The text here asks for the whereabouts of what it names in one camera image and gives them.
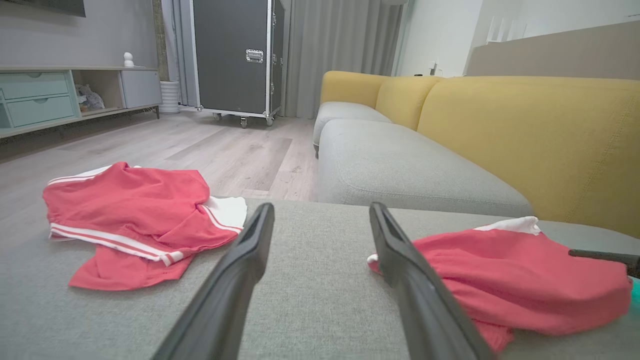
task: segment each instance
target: floor plank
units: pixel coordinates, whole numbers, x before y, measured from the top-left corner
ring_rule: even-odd
[[[316,201],[313,120],[214,120],[211,113],[142,113],[88,120],[0,143],[0,251],[48,228],[47,181],[126,161],[142,167],[198,170],[212,195]]]

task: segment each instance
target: yellow cushion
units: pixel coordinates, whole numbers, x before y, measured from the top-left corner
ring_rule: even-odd
[[[398,76],[387,78],[380,87],[376,110],[396,124],[416,130],[427,94],[436,76]]]
[[[542,219],[640,237],[640,81],[445,79],[417,131],[516,188]]]
[[[345,101],[376,107],[378,90],[387,76],[359,74],[357,72],[328,71],[322,79],[320,103]]]

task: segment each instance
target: tv stand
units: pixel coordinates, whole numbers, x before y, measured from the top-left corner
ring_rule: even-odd
[[[104,109],[81,111],[75,84],[89,84]],[[157,69],[144,67],[0,67],[0,138],[70,122],[155,108]]]

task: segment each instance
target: gray curtain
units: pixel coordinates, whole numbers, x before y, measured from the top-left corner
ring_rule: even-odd
[[[313,119],[329,70],[391,75],[402,8],[381,0],[292,0],[284,115]]]

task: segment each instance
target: white figurine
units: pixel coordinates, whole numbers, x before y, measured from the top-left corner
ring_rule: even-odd
[[[133,65],[133,55],[131,53],[124,53],[124,66],[125,67],[134,67],[134,65]]]

